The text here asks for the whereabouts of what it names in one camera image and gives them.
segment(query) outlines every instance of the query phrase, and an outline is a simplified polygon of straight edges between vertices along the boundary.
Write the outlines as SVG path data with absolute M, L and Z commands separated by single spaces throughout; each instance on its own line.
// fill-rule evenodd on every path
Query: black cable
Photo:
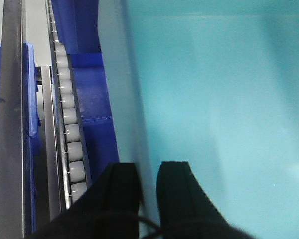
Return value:
M 215 230 L 216 232 L 219 232 L 222 234 L 228 233 L 233 236 L 237 236 L 237 238 L 240 238 L 240 239 L 255 239 L 254 237 L 248 235 L 247 233 L 245 233 L 239 229 L 236 229 L 234 227 L 231 227 L 230 225 L 220 224 L 220 223 L 216 223 L 216 222 L 210 222 L 210 221 L 202 220 L 202 219 L 188 220 L 188 221 L 184 221 L 181 223 L 173 224 L 173 225 L 165 227 L 165 228 L 160 228 L 160 230 L 157 230 L 156 232 L 151 233 L 151 234 L 143 237 L 142 239 L 154 239 L 159 236 L 163 236 L 166 233 L 171 233 L 171 232 L 178 231 L 178 230 L 181 230 L 184 228 L 196 227 L 196 226 L 208 226 L 209 228 L 216 229 Z
M 154 228 L 156 231 L 160 231 L 161 227 L 156 224 L 155 222 L 153 222 L 152 220 L 143 217 L 143 216 L 139 216 L 138 214 L 135 213 L 130 213 L 130 212 L 117 212 L 117 211 L 104 211 L 101 212 L 99 214 L 97 214 L 96 216 L 94 216 L 94 219 L 96 221 L 101 221 L 104 219 L 132 219 L 138 222 L 142 222 L 148 226 L 151 226 L 152 228 Z

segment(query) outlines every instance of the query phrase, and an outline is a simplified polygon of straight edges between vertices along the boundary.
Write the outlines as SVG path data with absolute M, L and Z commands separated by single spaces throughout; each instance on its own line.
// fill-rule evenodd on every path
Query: blue plastic bin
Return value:
M 34 50 L 32 44 L 27 44 L 28 59 L 28 102 L 29 102 L 29 140 L 30 148 L 30 162 L 31 162 L 31 175 L 33 180 L 33 156 L 38 154 L 41 149 L 41 140 L 38 134 L 39 118 L 37 114 L 37 101 L 36 101 L 36 75 L 35 75 L 35 63 L 34 63 Z M 31 182 L 32 190 L 34 190 L 34 182 Z

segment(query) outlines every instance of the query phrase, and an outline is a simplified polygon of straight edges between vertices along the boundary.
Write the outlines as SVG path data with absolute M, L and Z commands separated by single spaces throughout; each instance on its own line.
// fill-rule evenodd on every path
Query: black object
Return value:
M 188 162 L 163 162 L 158 172 L 156 192 L 163 228 L 186 222 L 195 224 L 199 220 L 229 227 L 201 189 Z M 170 235 L 174 239 L 214 239 L 219 238 L 215 236 L 215 230 L 219 228 L 198 224 L 196 227 L 175 228 Z M 225 232 L 223 236 L 227 239 L 241 238 Z
M 111 213 L 137 215 L 141 188 L 133 164 L 110 164 L 69 210 L 27 239 L 136 239 L 137 220 Z M 108 215 L 99 220 L 98 215 Z

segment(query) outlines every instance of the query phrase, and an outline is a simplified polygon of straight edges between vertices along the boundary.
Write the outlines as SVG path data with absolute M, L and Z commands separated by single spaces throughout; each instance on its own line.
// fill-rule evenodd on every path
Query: metal rail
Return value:
M 61 105 L 61 95 L 59 92 L 59 82 L 57 72 L 55 71 L 56 67 L 56 58 L 55 58 L 55 49 L 54 49 L 54 42 L 53 42 L 53 34 L 51 28 L 51 17 L 50 17 L 50 8 L 52 7 L 51 2 L 49 0 L 45 0 L 45 7 L 46 7 L 46 14 L 47 14 L 47 21 L 48 21 L 48 32 L 49 32 L 49 41 L 50 41 L 50 49 L 51 49 L 51 63 L 52 63 L 52 80 L 53 80 L 53 88 L 52 88 L 52 96 L 54 100 L 54 116 L 56 120 L 56 143 L 57 143 L 57 164 L 59 170 L 59 188 L 61 189 L 61 208 L 62 211 L 68 209 L 71 205 L 71 197 L 70 195 L 70 188 L 68 183 L 68 175 L 67 175 L 67 168 L 66 168 L 66 153 L 65 153 L 65 141 L 64 141 L 64 125 L 62 119 L 62 105 Z M 50 214 L 50 218 L 54 219 L 57 215 Z
M 0 70 L 0 239 L 31 231 L 23 0 L 5 0 Z
M 53 219 L 62 212 L 61 194 L 59 187 L 62 172 L 59 171 L 56 125 L 53 109 L 52 84 L 50 66 L 41 67 L 42 92 L 44 105 L 44 123 L 45 123 L 45 142 L 46 142 L 46 160 L 49 185 L 49 207 L 50 218 Z

